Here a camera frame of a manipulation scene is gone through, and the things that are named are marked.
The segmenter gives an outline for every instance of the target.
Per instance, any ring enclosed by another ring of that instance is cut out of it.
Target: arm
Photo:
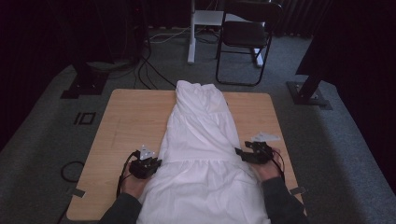
[[[274,161],[279,164],[280,150],[273,148]],[[280,177],[277,166],[268,161],[265,164],[250,164],[262,181],[263,197],[268,217],[272,224],[303,224],[308,223],[304,214],[304,206],[290,195],[285,183]]]
[[[124,179],[121,184],[121,194],[111,207],[102,216],[99,224],[123,224],[136,223],[142,204],[137,200],[143,193],[143,189],[149,179],[138,179],[129,173],[129,167],[125,169]]]
[[[98,223],[136,223],[141,208],[142,204],[134,196],[121,193]]]
[[[262,182],[265,208],[272,224],[308,223],[304,206],[292,195],[282,178],[275,177]]]

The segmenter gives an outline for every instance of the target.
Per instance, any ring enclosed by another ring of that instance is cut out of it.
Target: black cable
[[[136,76],[136,72],[134,70],[134,86],[133,86],[134,89],[136,89],[136,82],[137,82],[137,76]]]
[[[65,181],[67,181],[67,182],[69,182],[69,183],[77,183],[77,182],[78,182],[78,179],[77,179],[77,180],[74,180],[74,179],[70,179],[70,178],[66,177],[66,176],[64,175],[64,169],[66,169],[67,166],[69,166],[69,165],[71,165],[71,164],[75,164],[75,163],[81,164],[82,167],[84,167],[84,165],[85,165],[84,162],[82,162],[82,161],[70,161],[70,162],[68,162],[67,164],[65,164],[65,165],[62,167],[62,169],[61,169],[61,176],[62,176],[62,179],[65,180]]]
[[[146,61],[142,62],[142,64],[140,64],[139,70],[137,71],[137,76],[139,77],[140,82],[148,89],[151,90],[151,88],[143,81],[142,79],[142,75],[140,73],[140,71],[142,70],[143,65],[145,65]]]
[[[205,43],[205,44],[217,44],[219,42],[219,35],[216,34],[215,32],[211,32],[210,35],[213,35],[216,39],[215,40],[208,40],[208,39],[204,39],[199,37],[199,35],[195,35],[195,39],[201,43]]]
[[[136,66],[134,67],[134,69],[132,69],[132,70],[130,70],[130,71],[128,71],[128,72],[126,72],[126,73],[124,73],[124,74],[118,76],[118,77],[109,77],[107,80],[119,79],[119,78],[122,78],[122,77],[126,77],[126,76],[128,76],[129,74],[131,74],[132,72],[134,72],[134,70],[136,70]]]
[[[151,78],[149,77],[149,70],[148,70],[148,66],[147,66],[146,64],[145,64],[145,67],[146,67],[146,77],[148,78],[149,83],[151,83],[151,85],[152,85],[156,90],[158,90],[157,86],[154,85],[154,83],[152,82]]]
[[[163,78],[163,80],[165,80],[166,82],[168,82],[169,84],[171,84],[173,87],[176,87],[176,85],[171,82],[169,79],[167,79],[166,77],[164,77],[149,61],[146,60],[146,62],[148,63],[148,65],[158,74],[158,76],[160,76],[161,78]]]
[[[125,173],[126,167],[128,166],[128,162],[129,162],[129,160],[132,158],[133,155],[134,155],[134,152],[131,153],[131,155],[129,155],[128,159],[126,159],[126,161],[125,161],[125,163],[124,163],[124,165],[123,165],[122,172],[121,172],[121,175],[120,175],[120,177],[119,177],[119,184],[117,185],[117,197],[119,197],[119,195],[120,195],[120,193],[121,193],[121,184],[122,184],[122,182],[123,182],[128,176],[130,176],[130,175],[127,175],[127,176],[123,177],[123,174]]]
[[[108,72],[108,73],[126,71],[126,70],[129,70],[132,67],[135,67],[135,62],[132,61],[132,60],[129,60],[129,62],[127,62],[127,63],[116,65],[116,66],[110,67],[110,68],[101,68],[101,67],[95,67],[94,65],[90,65],[90,68],[92,69],[92,71],[95,71],[95,72]]]
[[[283,158],[282,158],[282,156],[280,156],[280,153],[279,153],[279,152],[277,152],[277,151],[275,151],[275,150],[273,150],[273,152],[275,152],[275,153],[279,156],[279,158],[282,160],[282,167],[283,167],[283,170],[282,170],[282,168],[279,166],[279,164],[274,160],[274,158],[272,158],[271,161],[275,164],[275,166],[276,166],[277,169],[279,170],[280,176],[282,177],[283,182],[286,182],[286,179],[285,179],[285,162],[283,161]]]
[[[78,182],[78,179],[77,180],[74,180],[74,179],[70,179],[70,178],[68,178],[68,177],[66,177],[65,175],[64,175],[64,170],[69,166],[69,165],[72,165],[72,164],[81,164],[82,165],[82,167],[84,167],[84,162],[82,162],[82,161],[70,161],[70,162],[68,162],[67,164],[65,164],[62,168],[61,168],[61,177],[62,177],[62,179],[63,180],[65,180],[65,181],[67,181],[67,182],[69,182],[69,183],[77,183]],[[64,216],[66,215],[66,212],[67,212],[67,209],[69,208],[69,205],[70,205],[70,203],[66,206],[66,208],[62,211],[62,214],[61,214],[61,216],[58,218],[58,221],[56,222],[57,224],[59,224],[59,223],[61,223],[61,221],[62,221],[62,219],[64,219]]]

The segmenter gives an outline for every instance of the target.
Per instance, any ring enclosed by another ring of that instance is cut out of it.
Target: tracker device
[[[131,153],[131,155],[129,155],[128,159],[124,163],[122,173],[119,178],[119,184],[117,186],[117,197],[119,197],[120,195],[122,182],[130,175],[133,175],[138,179],[147,179],[157,172],[158,167],[161,166],[162,160],[152,158],[154,154],[155,153],[153,151],[150,151],[145,146],[142,146],[140,148],[140,151],[136,150],[135,152]],[[129,160],[132,158],[132,156],[135,156],[136,160],[131,161],[131,166],[129,167],[129,173],[131,174],[123,176]]]
[[[253,149],[253,153],[244,152],[240,148],[235,148],[235,152],[242,158],[242,161],[247,161],[255,164],[265,164],[272,160],[274,151],[265,142],[245,142],[245,147]]]

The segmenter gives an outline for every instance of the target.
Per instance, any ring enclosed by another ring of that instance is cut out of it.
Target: hand
[[[126,166],[125,172],[123,174],[124,178],[126,176],[127,177],[121,183],[121,193],[130,194],[137,199],[142,195],[143,189],[145,188],[147,183],[150,181],[150,178],[138,179],[138,178],[134,177],[129,172],[130,166],[131,166],[131,163],[129,162],[128,165]]]
[[[273,151],[275,151],[274,152],[274,161],[276,161],[276,163],[280,167],[280,162],[279,162],[280,150],[278,148],[273,147]],[[265,180],[280,176],[280,171],[276,167],[276,165],[274,164],[273,161],[268,161],[265,164],[250,163],[250,166],[256,171],[256,175],[258,176],[260,181],[265,181]]]

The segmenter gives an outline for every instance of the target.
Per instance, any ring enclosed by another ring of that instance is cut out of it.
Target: gray carpet
[[[215,40],[212,35],[201,38]],[[262,83],[256,87],[218,85],[215,80],[216,45],[197,42],[195,64],[187,64],[188,38],[152,44],[151,64],[176,83],[180,79],[215,83],[222,91],[267,92],[276,113],[303,195],[311,223],[395,223],[396,199],[377,167],[356,124],[336,88],[322,82],[319,89],[333,110],[295,105],[287,81],[304,81],[295,71],[310,39],[277,37],[273,41]],[[224,75],[249,80],[260,69],[247,59],[223,57],[231,63]],[[97,67],[108,64],[93,63]],[[140,73],[146,83],[145,66]],[[61,169],[70,161],[85,161],[111,92],[119,88],[145,89],[137,79],[138,67],[113,72],[102,95],[60,99],[76,75],[66,67],[52,80],[29,117],[0,154],[0,223],[83,223],[68,220],[63,212],[76,183],[62,179]],[[158,89],[173,90],[148,68]],[[96,113],[92,125],[75,124],[78,113]],[[81,167],[68,166],[65,173],[78,178]]]

